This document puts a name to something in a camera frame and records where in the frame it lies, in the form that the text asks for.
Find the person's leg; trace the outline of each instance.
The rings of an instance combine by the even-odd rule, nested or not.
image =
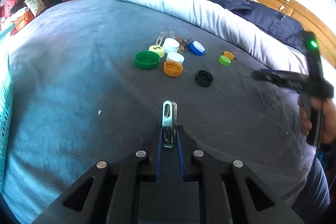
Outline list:
[[[321,163],[316,159],[316,163],[311,167],[307,176],[305,187],[295,200],[292,210],[306,224],[314,224],[321,217],[330,203],[329,190],[326,176]]]

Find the wooden headboard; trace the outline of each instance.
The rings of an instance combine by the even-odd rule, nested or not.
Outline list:
[[[285,0],[258,0],[260,3],[280,11]],[[320,47],[321,55],[336,68],[336,35],[311,11],[295,0],[290,0],[282,13],[295,18],[305,30],[314,32]]]

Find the bed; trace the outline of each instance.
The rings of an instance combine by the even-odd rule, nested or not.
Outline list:
[[[243,160],[293,204],[314,156],[299,132],[298,95],[254,81],[251,72],[305,72],[305,60],[204,1],[70,1],[11,37],[14,102],[2,194],[23,224],[97,161],[116,162],[139,149],[160,124],[165,100],[177,102],[178,123],[201,149]],[[169,31],[197,39],[206,54],[185,51],[184,72],[175,79],[162,71],[165,58],[155,70],[137,68],[135,53]],[[217,61],[224,50],[238,53],[230,67]],[[208,88],[194,81],[200,69],[214,76]],[[197,185],[181,182],[174,157],[165,149],[160,181],[142,185],[140,223],[197,223]]]
[[[284,5],[283,14],[298,20],[305,30],[314,32],[319,43],[321,55],[336,68],[336,35],[322,20],[295,0],[286,3],[285,0],[258,0],[268,7],[280,11]]]

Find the metal clip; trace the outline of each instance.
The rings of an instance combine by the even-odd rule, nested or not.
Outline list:
[[[162,142],[164,147],[172,148],[175,144],[177,126],[177,104],[165,101],[162,108]]]
[[[157,39],[156,39],[156,43],[155,43],[155,45],[158,45],[158,46],[161,46],[161,43],[162,43],[162,40],[163,40],[163,37],[165,36],[165,33],[164,32],[162,32],[162,33],[160,33],[160,35],[157,37]]]
[[[175,35],[172,31],[169,32],[170,38],[175,39]]]

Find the person's hand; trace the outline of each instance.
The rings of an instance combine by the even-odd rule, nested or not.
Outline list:
[[[300,106],[300,130],[302,134],[308,136],[312,128],[311,121],[308,119],[308,112],[302,104],[301,97],[297,104]],[[322,108],[322,100],[320,98],[311,97],[310,104],[313,109],[319,111]],[[330,99],[323,100],[322,113],[324,116],[323,132],[321,143],[330,144],[336,139],[336,106]]]

